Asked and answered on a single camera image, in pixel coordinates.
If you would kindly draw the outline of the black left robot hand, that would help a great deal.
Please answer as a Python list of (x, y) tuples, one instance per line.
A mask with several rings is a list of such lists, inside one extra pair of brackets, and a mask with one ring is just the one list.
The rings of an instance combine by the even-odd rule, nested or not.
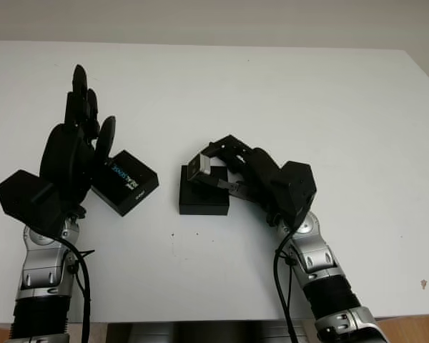
[(39, 176), (57, 188), (61, 210), (69, 216), (85, 217), (82, 202), (113, 145), (116, 117), (100, 123), (98, 113), (97, 95), (88, 87), (84, 67), (77, 64), (64, 121), (52, 129), (39, 169)]

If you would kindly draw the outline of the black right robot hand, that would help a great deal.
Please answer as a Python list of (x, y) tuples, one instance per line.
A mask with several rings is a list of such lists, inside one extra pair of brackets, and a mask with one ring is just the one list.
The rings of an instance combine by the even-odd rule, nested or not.
[(272, 194), (270, 180), (278, 165), (261, 148), (251, 148), (238, 138), (228, 135), (205, 147), (201, 154), (218, 158), (229, 172), (239, 174), (237, 190), (231, 195), (257, 203), (266, 212), (266, 222), (275, 227), (280, 220), (277, 202)]

